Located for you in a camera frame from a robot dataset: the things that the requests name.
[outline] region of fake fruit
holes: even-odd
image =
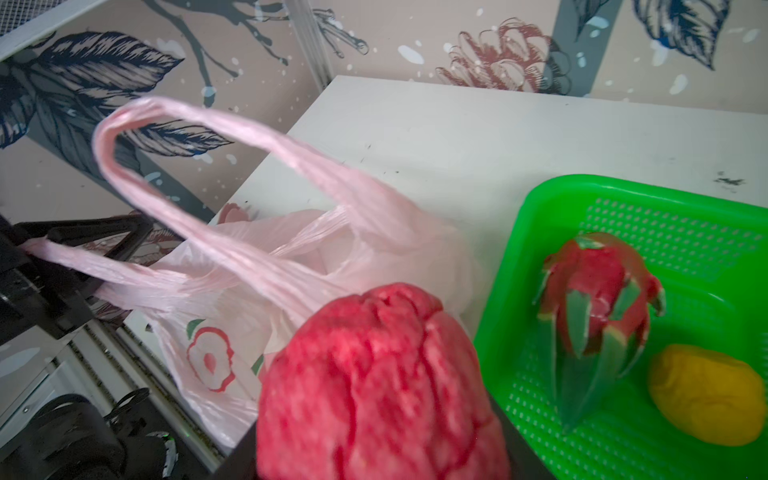
[[[648,390],[672,425],[702,442],[737,447],[763,431],[763,379],[724,353],[669,345],[651,362]]]
[[[434,296],[397,283],[312,315],[266,371],[266,480],[508,480],[477,354]]]
[[[535,302],[539,356],[563,430],[594,410],[643,352],[650,303],[664,314],[664,290],[632,247],[586,233],[550,255]]]

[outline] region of floral wallpaper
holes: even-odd
[[[367,52],[364,41],[334,25],[332,10],[314,14],[326,41],[345,45],[334,55]],[[108,200],[116,194],[91,156],[91,136],[115,108],[146,94],[226,108],[287,131],[319,92],[282,2],[105,3],[0,62],[0,214],[14,222],[72,218],[60,206],[74,192],[94,206],[79,204],[78,217],[130,210]],[[28,162],[50,164],[51,156],[81,177],[38,169],[34,188],[12,185],[15,177],[26,182]],[[265,154],[168,119],[121,135],[116,156],[209,220]]]
[[[369,46],[337,74],[768,112],[766,0],[313,1]]]

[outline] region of table surface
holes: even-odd
[[[768,207],[768,115],[340,76],[289,134],[459,226],[488,279],[465,318],[472,331],[518,209],[549,178],[605,175]],[[259,218],[333,206],[273,155],[230,201]],[[140,314],[126,324],[160,355]]]

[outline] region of black metal bracket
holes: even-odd
[[[144,215],[11,225],[0,216],[0,344],[34,325],[59,339],[93,318],[88,298],[102,280],[26,255],[18,248],[47,237],[71,247],[118,233],[128,235],[107,254],[125,261],[152,231]]]

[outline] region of dragon fruit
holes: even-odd
[[[663,316],[664,289],[632,247],[586,233],[546,259],[539,301],[539,356],[567,433],[640,358],[650,332],[647,304]]]

